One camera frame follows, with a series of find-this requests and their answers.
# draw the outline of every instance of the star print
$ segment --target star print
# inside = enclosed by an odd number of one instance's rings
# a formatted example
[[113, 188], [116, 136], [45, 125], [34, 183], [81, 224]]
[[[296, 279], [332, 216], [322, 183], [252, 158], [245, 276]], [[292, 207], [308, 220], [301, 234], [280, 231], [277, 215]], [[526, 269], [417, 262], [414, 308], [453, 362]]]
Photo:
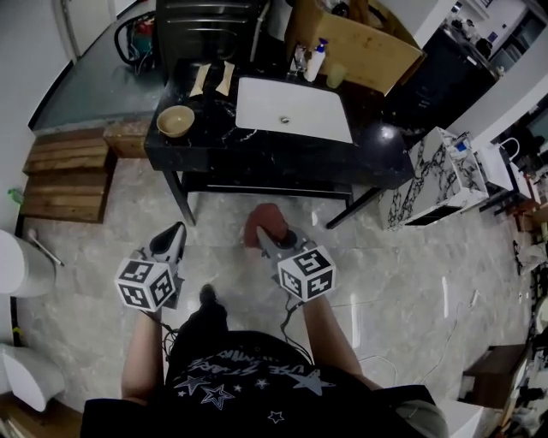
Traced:
[[201, 377], [194, 378], [192, 376], [188, 376], [188, 379], [185, 382], [179, 383], [178, 385], [175, 386], [175, 388], [177, 389], [177, 388], [188, 387], [188, 394], [192, 395], [194, 394], [194, 391], [199, 385], [207, 385], [208, 383], [211, 383], [211, 382], [208, 382], [202, 379]]
[[211, 402], [218, 408], [219, 411], [223, 410], [223, 403], [225, 400], [230, 400], [234, 398], [234, 395], [224, 391], [224, 384], [215, 389], [206, 387], [202, 389], [207, 393], [207, 396], [202, 400], [201, 404], [204, 405], [205, 403]]
[[266, 379], [258, 379], [257, 383], [255, 383], [255, 386], [261, 389], [265, 389], [266, 385], [270, 385], [270, 383], [267, 382]]
[[322, 388], [330, 388], [335, 386], [333, 383], [320, 380], [319, 370], [314, 370], [308, 376], [300, 376], [298, 374], [288, 374], [288, 376], [299, 382], [293, 386], [293, 389], [308, 388], [316, 395], [322, 395]]
[[274, 411], [271, 411], [271, 415], [268, 417], [268, 419], [272, 420], [274, 424], [277, 424], [279, 421], [284, 420], [281, 412], [274, 412]]

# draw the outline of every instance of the soap dispenser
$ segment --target soap dispenser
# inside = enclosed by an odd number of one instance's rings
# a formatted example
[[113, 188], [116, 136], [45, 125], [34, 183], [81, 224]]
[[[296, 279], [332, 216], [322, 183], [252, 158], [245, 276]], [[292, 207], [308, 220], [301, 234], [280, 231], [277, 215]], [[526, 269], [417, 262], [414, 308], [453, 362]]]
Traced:
[[318, 75], [319, 69], [321, 68], [322, 63], [324, 62], [324, 59], [325, 59], [326, 44], [327, 44], [327, 40], [320, 38], [319, 46], [316, 47], [316, 49], [312, 52], [312, 56], [308, 60], [307, 71], [304, 74], [305, 79], [308, 82], [313, 82], [316, 79], [316, 76]]

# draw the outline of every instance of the shoe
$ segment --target shoe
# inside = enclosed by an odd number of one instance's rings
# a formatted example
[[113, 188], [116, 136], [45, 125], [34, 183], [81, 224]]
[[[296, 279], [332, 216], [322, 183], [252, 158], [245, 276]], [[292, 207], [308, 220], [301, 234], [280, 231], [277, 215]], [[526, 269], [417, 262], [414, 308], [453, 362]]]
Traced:
[[211, 284], [205, 284], [200, 291], [200, 304], [211, 305], [217, 304], [217, 293]]

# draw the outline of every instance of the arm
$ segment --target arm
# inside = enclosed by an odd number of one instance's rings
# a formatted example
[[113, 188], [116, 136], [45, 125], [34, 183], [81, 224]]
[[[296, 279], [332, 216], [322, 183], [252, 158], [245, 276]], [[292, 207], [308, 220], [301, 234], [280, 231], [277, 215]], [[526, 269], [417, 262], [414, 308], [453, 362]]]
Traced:
[[354, 350], [339, 327], [326, 297], [318, 297], [304, 304], [308, 338], [316, 365], [334, 366], [360, 379], [371, 390], [380, 389], [361, 373]]
[[122, 398], [146, 405], [163, 384], [162, 328], [139, 312], [123, 367]]

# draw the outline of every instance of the gray floor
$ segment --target gray floor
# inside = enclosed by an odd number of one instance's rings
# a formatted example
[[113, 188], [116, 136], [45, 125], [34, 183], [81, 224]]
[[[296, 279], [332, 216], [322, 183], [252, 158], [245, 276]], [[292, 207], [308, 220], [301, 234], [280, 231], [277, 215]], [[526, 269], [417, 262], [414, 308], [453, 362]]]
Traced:
[[[164, 313], [171, 325], [186, 320], [198, 306], [200, 287], [211, 282], [231, 328], [280, 335], [284, 294], [269, 279], [267, 260], [242, 245], [248, 213], [269, 201], [329, 249], [339, 269], [338, 288], [328, 296], [337, 319], [360, 359], [378, 355], [396, 366], [397, 385], [424, 381], [436, 397], [454, 399], [462, 371], [489, 345], [526, 339], [528, 284], [516, 274], [511, 243], [525, 237], [510, 219], [471, 210], [421, 231], [391, 232], [379, 228], [372, 204], [327, 231], [324, 224], [343, 202], [210, 193], [191, 200], [198, 225], [188, 229], [179, 307]], [[119, 396], [136, 311], [124, 308], [116, 294], [117, 266], [149, 234], [180, 219], [163, 176], [146, 160], [121, 160], [103, 225], [27, 220], [66, 263], [52, 293], [18, 304], [28, 345], [66, 376], [63, 402], [81, 410], [87, 399]], [[474, 291], [479, 298], [471, 307]], [[289, 333], [307, 344], [301, 314], [294, 315]], [[394, 370], [382, 359], [361, 363], [379, 384], [394, 383]]]
[[[159, 70], [136, 75], [118, 56], [114, 32], [122, 22], [156, 7], [140, 3], [112, 24], [72, 67], [44, 107], [34, 131], [68, 123], [152, 113], [164, 90]], [[124, 47], [125, 34], [120, 35]]]

